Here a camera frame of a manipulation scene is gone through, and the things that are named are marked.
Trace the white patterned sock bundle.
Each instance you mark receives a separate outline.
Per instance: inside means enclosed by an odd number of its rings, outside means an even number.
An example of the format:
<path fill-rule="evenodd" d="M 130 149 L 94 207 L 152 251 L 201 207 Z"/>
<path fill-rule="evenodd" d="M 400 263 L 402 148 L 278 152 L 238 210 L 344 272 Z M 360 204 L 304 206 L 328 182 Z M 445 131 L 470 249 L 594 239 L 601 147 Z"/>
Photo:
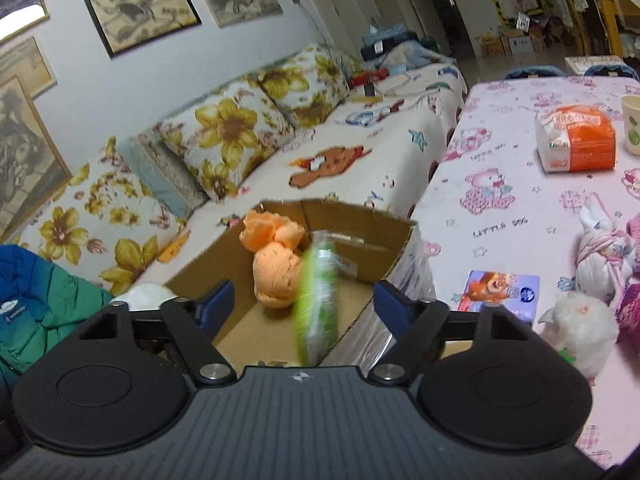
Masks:
<path fill-rule="evenodd" d="M 576 257 L 576 289 L 617 309 L 634 273 L 634 242 L 620 230 L 597 193 L 580 208 L 582 238 Z"/>

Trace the orange white tissue pack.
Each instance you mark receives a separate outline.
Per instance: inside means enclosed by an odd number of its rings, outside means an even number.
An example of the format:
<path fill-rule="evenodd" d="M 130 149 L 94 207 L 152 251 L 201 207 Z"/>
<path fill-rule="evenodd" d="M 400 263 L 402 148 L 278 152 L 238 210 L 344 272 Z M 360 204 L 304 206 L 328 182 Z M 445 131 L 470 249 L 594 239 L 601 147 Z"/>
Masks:
<path fill-rule="evenodd" d="M 538 156 L 547 174 L 615 167 L 616 132 L 597 107 L 572 104 L 539 112 L 535 132 Z"/>

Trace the magenta knitted cloth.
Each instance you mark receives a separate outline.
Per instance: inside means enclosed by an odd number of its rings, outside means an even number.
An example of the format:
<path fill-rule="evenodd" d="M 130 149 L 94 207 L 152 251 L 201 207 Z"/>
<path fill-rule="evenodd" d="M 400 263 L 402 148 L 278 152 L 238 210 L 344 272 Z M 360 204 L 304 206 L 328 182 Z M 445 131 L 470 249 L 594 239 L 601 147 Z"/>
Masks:
<path fill-rule="evenodd" d="M 620 340 L 639 347 L 640 338 L 640 284 L 630 284 L 624 293 L 620 307 L 616 311 L 620 326 Z"/>

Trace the white fluffy plush toy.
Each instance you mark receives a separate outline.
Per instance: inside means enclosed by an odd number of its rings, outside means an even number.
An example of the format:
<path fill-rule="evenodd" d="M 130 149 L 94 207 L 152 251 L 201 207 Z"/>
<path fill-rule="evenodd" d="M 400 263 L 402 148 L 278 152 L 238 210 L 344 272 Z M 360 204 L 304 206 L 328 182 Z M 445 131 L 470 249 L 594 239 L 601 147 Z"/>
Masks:
<path fill-rule="evenodd" d="M 540 336 L 588 380 L 603 370 L 620 328 L 614 311 L 582 292 L 568 292 L 544 312 Z"/>

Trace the green scrubbing cloth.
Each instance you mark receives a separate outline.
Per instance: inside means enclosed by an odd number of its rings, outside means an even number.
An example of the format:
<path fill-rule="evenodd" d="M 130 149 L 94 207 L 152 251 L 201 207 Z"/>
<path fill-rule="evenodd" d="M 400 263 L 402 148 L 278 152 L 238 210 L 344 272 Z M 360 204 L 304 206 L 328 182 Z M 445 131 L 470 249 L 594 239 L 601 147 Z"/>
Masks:
<path fill-rule="evenodd" d="M 317 232 L 302 257 L 293 309 L 297 359 L 317 366 L 338 338 L 337 254 L 328 232 Z"/>

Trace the sofa with cartoon cover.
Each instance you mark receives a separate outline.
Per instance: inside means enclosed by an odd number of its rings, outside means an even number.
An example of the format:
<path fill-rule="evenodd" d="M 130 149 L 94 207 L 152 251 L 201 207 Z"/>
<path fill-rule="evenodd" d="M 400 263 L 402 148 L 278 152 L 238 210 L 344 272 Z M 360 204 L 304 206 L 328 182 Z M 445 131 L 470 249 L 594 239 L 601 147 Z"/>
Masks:
<path fill-rule="evenodd" d="M 186 227 L 138 278 L 169 282 L 264 200 L 336 200 L 409 217 L 445 155 L 468 86 L 451 63 L 402 68 L 374 86 L 372 102 L 351 89 L 322 124 L 295 136 L 220 203 L 152 128 L 116 151 Z"/>

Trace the orange knitted cloth ball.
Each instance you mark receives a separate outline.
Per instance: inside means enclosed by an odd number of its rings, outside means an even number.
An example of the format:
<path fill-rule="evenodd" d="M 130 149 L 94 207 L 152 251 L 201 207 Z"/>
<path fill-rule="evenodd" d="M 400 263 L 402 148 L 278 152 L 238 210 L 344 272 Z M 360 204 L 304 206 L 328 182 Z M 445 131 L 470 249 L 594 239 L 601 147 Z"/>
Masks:
<path fill-rule="evenodd" d="M 253 257 L 254 294 L 269 309 L 294 304 L 302 268 L 298 250 L 305 228 L 288 217 L 250 210 L 243 219 L 241 244 Z"/>

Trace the framed bird picture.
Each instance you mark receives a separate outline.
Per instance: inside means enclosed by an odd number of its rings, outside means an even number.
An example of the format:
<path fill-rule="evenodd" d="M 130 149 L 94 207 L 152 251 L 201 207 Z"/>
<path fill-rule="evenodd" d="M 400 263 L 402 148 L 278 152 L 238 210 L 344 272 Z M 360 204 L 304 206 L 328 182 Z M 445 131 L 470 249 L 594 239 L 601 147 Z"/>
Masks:
<path fill-rule="evenodd" d="M 84 0 L 110 58 L 200 26 L 191 0 Z"/>

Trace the blue green puffer jacket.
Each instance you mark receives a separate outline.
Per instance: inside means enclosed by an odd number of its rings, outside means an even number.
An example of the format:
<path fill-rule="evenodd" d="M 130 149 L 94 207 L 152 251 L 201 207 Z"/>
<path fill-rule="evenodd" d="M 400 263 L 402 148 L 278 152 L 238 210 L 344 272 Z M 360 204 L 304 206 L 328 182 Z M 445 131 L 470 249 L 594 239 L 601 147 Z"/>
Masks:
<path fill-rule="evenodd" d="M 21 376 L 113 295 L 17 245 L 0 249 L 1 402 Z"/>

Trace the white paper cup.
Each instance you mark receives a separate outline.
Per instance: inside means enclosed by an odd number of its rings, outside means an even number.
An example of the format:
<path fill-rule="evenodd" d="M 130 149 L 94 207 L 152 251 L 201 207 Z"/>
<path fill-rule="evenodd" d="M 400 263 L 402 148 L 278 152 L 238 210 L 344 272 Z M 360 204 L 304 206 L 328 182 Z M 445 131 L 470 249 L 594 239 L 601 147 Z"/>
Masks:
<path fill-rule="evenodd" d="M 625 148 L 631 155 L 640 156 L 640 96 L 624 96 L 622 109 Z"/>

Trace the floral sofa cushion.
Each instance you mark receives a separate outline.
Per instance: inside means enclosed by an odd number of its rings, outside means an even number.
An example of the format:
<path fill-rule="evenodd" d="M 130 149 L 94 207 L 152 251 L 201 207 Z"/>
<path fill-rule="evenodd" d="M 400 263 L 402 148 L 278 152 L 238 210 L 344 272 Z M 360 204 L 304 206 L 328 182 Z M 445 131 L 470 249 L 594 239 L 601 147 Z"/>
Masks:
<path fill-rule="evenodd" d="M 257 73 L 257 83 L 296 129 L 326 121 L 349 95 L 354 60 L 337 47 L 308 44 Z"/>
<path fill-rule="evenodd" d="M 217 203 L 236 194 L 255 169 L 295 136 L 272 99 L 246 77 L 161 119 L 152 131 Z"/>
<path fill-rule="evenodd" d="M 119 296 L 185 227 L 127 166 L 112 136 L 12 242 Z"/>

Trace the pink fuzzy cloth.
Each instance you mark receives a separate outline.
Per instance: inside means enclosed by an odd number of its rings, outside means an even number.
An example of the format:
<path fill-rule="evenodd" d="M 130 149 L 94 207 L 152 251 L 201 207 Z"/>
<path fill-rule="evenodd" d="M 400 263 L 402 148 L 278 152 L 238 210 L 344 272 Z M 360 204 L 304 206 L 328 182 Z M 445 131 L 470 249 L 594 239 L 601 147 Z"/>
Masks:
<path fill-rule="evenodd" d="M 636 214 L 626 224 L 626 232 L 634 242 L 634 274 L 640 273 L 640 214 Z"/>

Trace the blue pocket tissue pack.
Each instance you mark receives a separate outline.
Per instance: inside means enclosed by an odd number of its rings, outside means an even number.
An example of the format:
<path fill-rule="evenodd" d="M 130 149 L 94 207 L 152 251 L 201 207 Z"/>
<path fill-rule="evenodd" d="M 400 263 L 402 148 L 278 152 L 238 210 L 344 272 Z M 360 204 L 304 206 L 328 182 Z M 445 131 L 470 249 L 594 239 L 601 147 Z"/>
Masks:
<path fill-rule="evenodd" d="M 474 270 L 458 299 L 458 311 L 480 312 L 482 307 L 505 307 L 532 325 L 539 295 L 539 276 Z"/>

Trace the pink cartoon tablecloth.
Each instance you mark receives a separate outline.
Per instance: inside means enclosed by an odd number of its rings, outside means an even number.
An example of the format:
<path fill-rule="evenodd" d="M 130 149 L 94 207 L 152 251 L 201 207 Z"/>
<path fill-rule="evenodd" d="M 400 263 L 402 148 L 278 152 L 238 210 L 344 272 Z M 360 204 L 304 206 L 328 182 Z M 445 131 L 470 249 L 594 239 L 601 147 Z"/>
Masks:
<path fill-rule="evenodd" d="M 639 214 L 639 156 L 624 144 L 624 77 L 498 80 L 475 86 L 449 151 L 413 217 L 428 248 L 437 295 L 458 310 L 471 271 L 540 277 L 533 328 L 575 284 L 582 238 L 579 211 L 597 193 L 616 226 Z M 535 119 L 563 105 L 597 107 L 616 132 L 612 170 L 547 174 L 537 152 Z M 593 404 L 579 448 L 598 465 L 623 463 L 639 449 L 639 347 L 620 340 L 590 380 Z"/>

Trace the cardboard box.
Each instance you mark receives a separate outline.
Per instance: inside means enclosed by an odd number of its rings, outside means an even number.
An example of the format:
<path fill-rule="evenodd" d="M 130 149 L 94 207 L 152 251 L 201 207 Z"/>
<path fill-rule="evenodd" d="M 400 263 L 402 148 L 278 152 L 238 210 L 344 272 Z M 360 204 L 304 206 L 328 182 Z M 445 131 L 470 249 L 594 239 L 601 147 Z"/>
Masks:
<path fill-rule="evenodd" d="M 167 284 L 198 299 L 229 282 L 234 306 L 212 341 L 236 370 L 250 365 L 357 365 L 393 336 L 374 310 L 386 281 L 411 299 L 435 296 L 418 225 L 327 200 L 262 202 Z"/>

